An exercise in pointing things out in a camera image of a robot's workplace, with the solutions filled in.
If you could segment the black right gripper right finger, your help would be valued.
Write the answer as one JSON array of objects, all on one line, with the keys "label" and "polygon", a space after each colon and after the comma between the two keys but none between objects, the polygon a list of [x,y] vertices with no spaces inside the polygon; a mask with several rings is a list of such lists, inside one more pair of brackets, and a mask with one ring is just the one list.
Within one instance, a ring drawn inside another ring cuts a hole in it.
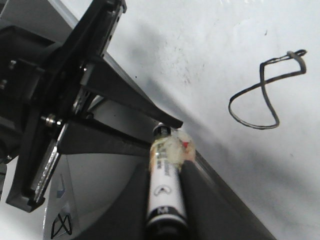
[{"label": "black right gripper right finger", "polygon": [[258,222],[241,215],[234,204],[215,190],[191,161],[180,172],[192,240],[274,240]]}]

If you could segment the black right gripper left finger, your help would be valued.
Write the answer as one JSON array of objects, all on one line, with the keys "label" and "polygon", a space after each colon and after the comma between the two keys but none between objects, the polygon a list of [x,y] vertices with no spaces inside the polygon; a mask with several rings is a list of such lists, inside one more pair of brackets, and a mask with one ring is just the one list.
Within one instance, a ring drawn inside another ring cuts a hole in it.
[{"label": "black right gripper left finger", "polygon": [[183,125],[183,121],[157,107],[113,59],[89,59],[81,84],[96,95],[141,112],[169,127],[180,128]]}]

